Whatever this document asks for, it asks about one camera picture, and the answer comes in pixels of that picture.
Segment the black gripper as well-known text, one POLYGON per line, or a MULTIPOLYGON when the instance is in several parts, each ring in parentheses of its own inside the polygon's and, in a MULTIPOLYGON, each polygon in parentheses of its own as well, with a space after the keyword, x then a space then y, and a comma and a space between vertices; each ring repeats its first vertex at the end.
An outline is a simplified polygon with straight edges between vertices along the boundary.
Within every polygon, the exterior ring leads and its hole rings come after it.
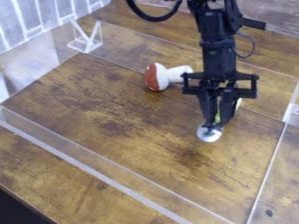
POLYGON ((222 95, 219 114, 221 125, 225 126, 235 115, 238 99, 258 97, 259 76, 238 71, 234 40, 202 41, 201 47, 203 71, 182 74, 182 92, 198 95, 206 126, 215 125, 218 96, 222 95))

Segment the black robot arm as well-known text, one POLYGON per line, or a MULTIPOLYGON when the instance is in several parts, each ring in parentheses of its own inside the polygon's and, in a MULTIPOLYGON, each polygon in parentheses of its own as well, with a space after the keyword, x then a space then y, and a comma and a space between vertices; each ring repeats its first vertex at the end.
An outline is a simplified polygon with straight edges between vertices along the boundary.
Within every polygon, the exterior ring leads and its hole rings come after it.
POLYGON ((234 35, 243 26, 237 0, 225 0, 225 7, 213 9, 209 1, 189 0, 189 8, 201 32, 203 71, 183 73, 182 92, 197 95, 209 130, 223 128, 235 115, 239 98, 258 97, 257 74, 237 69, 234 35))

